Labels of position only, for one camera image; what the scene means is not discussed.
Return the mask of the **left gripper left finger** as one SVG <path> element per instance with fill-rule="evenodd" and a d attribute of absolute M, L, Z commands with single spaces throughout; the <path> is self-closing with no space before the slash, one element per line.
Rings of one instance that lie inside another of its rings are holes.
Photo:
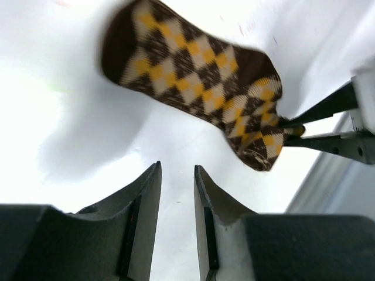
<path fill-rule="evenodd" d="M 161 163 L 79 212 L 1 205 L 2 280 L 148 280 Z"/>

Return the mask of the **brown argyle sock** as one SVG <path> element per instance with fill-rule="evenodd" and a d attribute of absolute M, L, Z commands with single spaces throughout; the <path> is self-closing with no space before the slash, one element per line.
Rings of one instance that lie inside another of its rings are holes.
<path fill-rule="evenodd" d="M 265 53 L 219 40 L 160 1 L 118 12 L 101 67 L 110 81 L 216 126 L 257 171 L 270 170 L 286 141 L 305 131 L 281 126 L 282 82 Z"/>

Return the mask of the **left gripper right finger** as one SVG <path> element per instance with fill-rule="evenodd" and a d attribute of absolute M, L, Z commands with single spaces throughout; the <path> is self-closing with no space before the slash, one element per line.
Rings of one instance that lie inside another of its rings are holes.
<path fill-rule="evenodd" d="M 257 214 L 194 170 L 201 280 L 373 280 L 374 222 L 360 215 Z"/>

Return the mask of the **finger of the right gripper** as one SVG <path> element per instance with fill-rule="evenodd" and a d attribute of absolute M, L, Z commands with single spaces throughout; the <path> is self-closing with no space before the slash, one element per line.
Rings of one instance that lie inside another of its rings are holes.
<path fill-rule="evenodd" d="M 312 106 L 298 117 L 288 121 L 288 127 L 293 128 L 299 125 L 318 121 L 334 114 L 358 108 L 356 94 L 352 82 L 348 82 L 331 95 Z"/>
<path fill-rule="evenodd" d="M 289 138 L 284 146 L 302 147 L 374 164 L 374 135 L 369 132 L 343 132 Z"/>

